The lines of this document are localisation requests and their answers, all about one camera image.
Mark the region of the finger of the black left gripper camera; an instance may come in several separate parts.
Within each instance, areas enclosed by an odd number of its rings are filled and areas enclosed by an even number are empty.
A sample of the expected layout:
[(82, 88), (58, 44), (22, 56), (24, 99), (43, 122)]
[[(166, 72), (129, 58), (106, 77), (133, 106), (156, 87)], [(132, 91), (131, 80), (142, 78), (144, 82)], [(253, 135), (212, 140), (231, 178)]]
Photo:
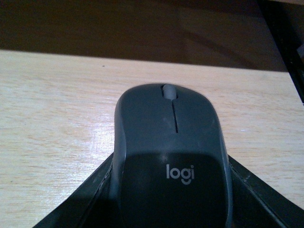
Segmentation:
[(117, 228), (119, 211), (110, 200), (111, 154), (63, 203), (36, 228)]

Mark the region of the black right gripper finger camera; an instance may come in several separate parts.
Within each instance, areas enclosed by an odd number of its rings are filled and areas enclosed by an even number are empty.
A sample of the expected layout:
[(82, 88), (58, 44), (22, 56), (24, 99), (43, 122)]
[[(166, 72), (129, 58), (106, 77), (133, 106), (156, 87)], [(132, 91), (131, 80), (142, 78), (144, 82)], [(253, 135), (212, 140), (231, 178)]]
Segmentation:
[(302, 228), (304, 210), (229, 157), (233, 228)]

